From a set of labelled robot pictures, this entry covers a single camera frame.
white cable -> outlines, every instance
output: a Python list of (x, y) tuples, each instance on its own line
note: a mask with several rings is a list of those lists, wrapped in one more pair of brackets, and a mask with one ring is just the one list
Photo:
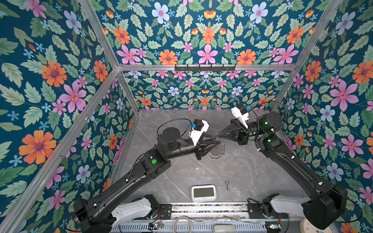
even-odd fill
[(179, 220), (181, 219), (186, 219), (189, 222), (190, 230), (189, 233), (192, 233), (192, 221), (187, 217), (187, 216), (180, 216), (175, 220), (175, 223), (173, 224), (173, 233), (176, 233), (176, 224), (178, 223)]

green leaf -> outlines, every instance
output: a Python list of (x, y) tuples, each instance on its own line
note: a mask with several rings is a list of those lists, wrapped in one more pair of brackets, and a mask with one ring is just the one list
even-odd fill
[(11, 63), (3, 63), (1, 66), (1, 71), (4, 72), (5, 76), (9, 78), (9, 81), (14, 82), (18, 87), (21, 87), (23, 80), (22, 72), (16, 65)]

floral wall panel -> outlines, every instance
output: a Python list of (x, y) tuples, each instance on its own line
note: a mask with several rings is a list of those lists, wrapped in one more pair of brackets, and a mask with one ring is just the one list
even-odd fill
[(256, 107), (276, 97), (288, 72), (124, 72), (139, 108), (222, 109)]
[(93, 6), (123, 64), (288, 64), (328, 2), (109, 0)]
[[(286, 141), (318, 175), (347, 188), (363, 218), (342, 232), (370, 232), (372, 214), (373, 47), (372, 1), (344, 1), (284, 100), (291, 116)], [(347, 202), (344, 221), (360, 210)]]

white device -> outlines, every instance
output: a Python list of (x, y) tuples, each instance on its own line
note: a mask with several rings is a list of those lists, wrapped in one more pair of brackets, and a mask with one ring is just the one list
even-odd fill
[(209, 202), (216, 200), (216, 188), (214, 185), (198, 185), (192, 187), (193, 202)]

gray marble surface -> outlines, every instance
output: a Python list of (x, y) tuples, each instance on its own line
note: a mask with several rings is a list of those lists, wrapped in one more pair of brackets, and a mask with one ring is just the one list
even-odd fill
[[(258, 115), (265, 111), (256, 110)], [(249, 121), (256, 116), (250, 112)], [(121, 165), (121, 176), (132, 167), (134, 160), (157, 143), (157, 128), (162, 123), (176, 118), (206, 120), (210, 127), (207, 133), (216, 134), (230, 124), (230, 110), (207, 111), (142, 111), (136, 125), (129, 152)], [(188, 121), (175, 121), (166, 127), (177, 127), (183, 132)], [(191, 188), (195, 185), (215, 185), (218, 202), (246, 201), (248, 197), (262, 200), (278, 192), (284, 196), (304, 197), (303, 189), (278, 164), (258, 152), (255, 143), (245, 146), (222, 139), (226, 152), (219, 159), (205, 156), (197, 161), (195, 155), (172, 159), (172, 166), (155, 180), (135, 191), (127, 200), (153, 194), (159, 202), (191, 202)], [(225, 181), (229, 180), (226, 189)]]

